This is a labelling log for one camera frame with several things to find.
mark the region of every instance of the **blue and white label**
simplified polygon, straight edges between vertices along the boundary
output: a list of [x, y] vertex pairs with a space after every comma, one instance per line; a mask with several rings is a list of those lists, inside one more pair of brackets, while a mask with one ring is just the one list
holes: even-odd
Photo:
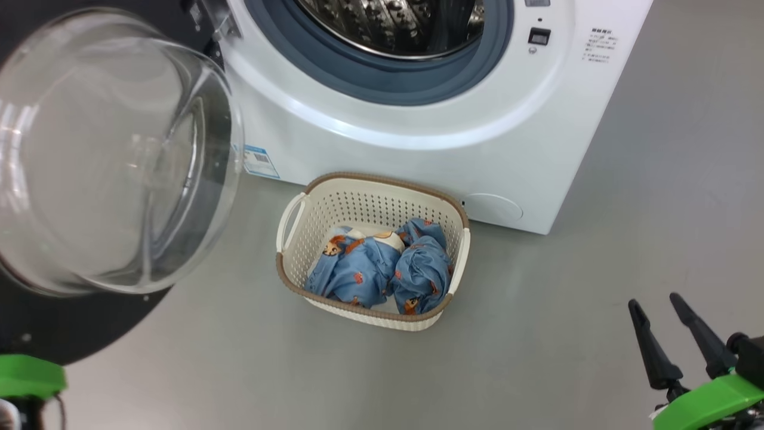
[[247, 173], [265, 176], [266, 178], [280, 178], [268, 153], [256, 146], [244, 145], [244, 168]]

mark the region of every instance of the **perforated basket wall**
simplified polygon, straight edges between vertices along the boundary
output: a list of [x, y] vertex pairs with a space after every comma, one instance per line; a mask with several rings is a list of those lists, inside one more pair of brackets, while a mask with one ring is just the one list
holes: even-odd
[[[395, 230], [414, 217], [441, 225], [448, 241], [446, 252], [454, 262], [448, 294], [437, 308], [420, 315], [393, 314], [329, 300], [303, 289], [333, 228], [353, 226], [373, 234]], [[309, 184], [285, 209], [277, 239], [277, 268], [287, 287], [322, 309], [381, 327], [423, 330], [440, 318], [458, 289], [469, 253], [468, 227], [461, 206], [439, 191], [369, 175], [330, 174]]]

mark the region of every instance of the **cartoon print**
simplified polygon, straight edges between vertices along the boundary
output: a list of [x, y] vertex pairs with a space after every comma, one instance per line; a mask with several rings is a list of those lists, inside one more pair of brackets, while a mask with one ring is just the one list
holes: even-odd
[[403, 303], [403, 308], [406, 309], [406, 315], [416, 315], [416, 305], [419, 304], [418, 297], [412, 297]]
[[366, 240], [365, 239], [358, 239], [355, 242], [351, 243], [350, 245], [348, 245], [347, 248], [345, 248], [345, 253], [346, 254], [350, 254], [353, 251], [353, 249], [358, 248], [358, 246], [360, 246], [363, 242], [366, 242]]
[[328, 243], [326, 243], [326, 246], [324, 247], [324, 255], [325, 256], [336, 256], [339, 254], [342, 249], [339, 247], [339, 243], [344, 239], [344, 236], [334, 236], [332, 237]]

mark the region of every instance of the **washing machine door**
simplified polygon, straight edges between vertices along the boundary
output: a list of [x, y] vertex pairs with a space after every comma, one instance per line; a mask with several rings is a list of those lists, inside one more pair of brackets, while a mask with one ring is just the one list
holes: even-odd
[[219, 237], [242, 129], [222, 69], [117, 8], [60, 16], [0, 68], [0, 260], [52, 295], [146, 294]]

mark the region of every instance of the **stainless steel drum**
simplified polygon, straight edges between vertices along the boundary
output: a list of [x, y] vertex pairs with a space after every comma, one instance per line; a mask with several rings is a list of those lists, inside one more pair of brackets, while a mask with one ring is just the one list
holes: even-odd
[[296, 1], [339, 39], [383, 57], [444, 57], [483, 32], [483, 0]]

